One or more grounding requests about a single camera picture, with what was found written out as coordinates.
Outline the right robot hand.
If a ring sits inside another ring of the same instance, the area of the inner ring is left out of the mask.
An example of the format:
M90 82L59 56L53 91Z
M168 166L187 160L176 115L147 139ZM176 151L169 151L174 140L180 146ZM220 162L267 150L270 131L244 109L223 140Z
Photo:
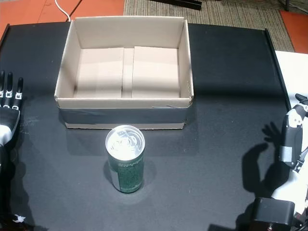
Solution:
M308 116L308 98L295 94L298 103L285 115L282 123L282 139L279 148L279 160L291 170L299 173L304 162L307 149L302 150L304 118Z

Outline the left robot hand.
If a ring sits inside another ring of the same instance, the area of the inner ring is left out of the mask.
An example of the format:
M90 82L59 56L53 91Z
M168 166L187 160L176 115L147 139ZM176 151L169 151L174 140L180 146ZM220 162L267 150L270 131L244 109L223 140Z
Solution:
M20 119L23 99L22 77L18 79L16 92L13 91L13 73L0 72L0 146L6 145L14 136Z

